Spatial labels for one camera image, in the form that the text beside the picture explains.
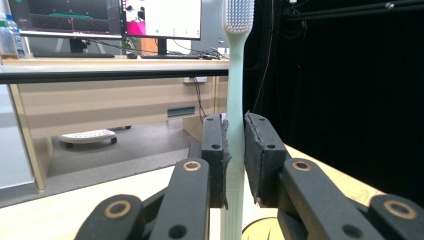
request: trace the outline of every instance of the computer monitor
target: computer monitor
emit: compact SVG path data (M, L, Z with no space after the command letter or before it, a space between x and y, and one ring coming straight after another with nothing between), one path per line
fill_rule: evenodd
M120 0L9 0L22 36L68 38L72 52L84 39L121 39Z
M157 38L158 54L167 39L200 40L202 0L121 0L124 37Z

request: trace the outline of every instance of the power outlet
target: power outlet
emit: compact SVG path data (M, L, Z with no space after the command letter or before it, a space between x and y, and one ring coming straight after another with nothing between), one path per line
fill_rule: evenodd
M208 77L195 77L198 83L207 82ZM184 83L194 83L194 78L192 77L185 77Z

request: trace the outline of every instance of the toothbrush head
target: toothbrush head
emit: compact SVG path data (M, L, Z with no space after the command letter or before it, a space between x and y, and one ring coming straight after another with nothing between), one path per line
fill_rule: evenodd
M224 30L234 34L250 33L254 7L254 0L224 0Z

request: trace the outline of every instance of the desk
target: desk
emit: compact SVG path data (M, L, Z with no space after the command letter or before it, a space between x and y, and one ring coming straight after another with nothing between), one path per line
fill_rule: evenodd
M165 121L168 109L192 106L195 113L181 117L187 118L187 131L195 134L201 129L196 88L184 84L183 76L208 76L200 84L203 109L206 114L225 111L226 92L219 92L225 89L228 61L20 59L2 63L0 84L10 85L39 189L45 188L52 136Z
M369 205L372 196L381 194L318 160L287 146L292 157L316 162L349 198ZM173 167L123 178L0 209L0 239L73 239L85 218L104 199L116 194L131 194L145 200L168 185ZM219 239L219 209L211 209L210 239ZM276 217L276 209L260 209L245 179L243 228L263 217Z

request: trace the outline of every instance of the gray floor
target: gray floor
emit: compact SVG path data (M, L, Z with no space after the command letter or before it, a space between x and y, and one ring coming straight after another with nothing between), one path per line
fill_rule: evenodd
M28 184L0 190L0 208L171 166L197 142L178 119L111 130L118 139L113 145L104 141L66 148L54 137L46 189Z

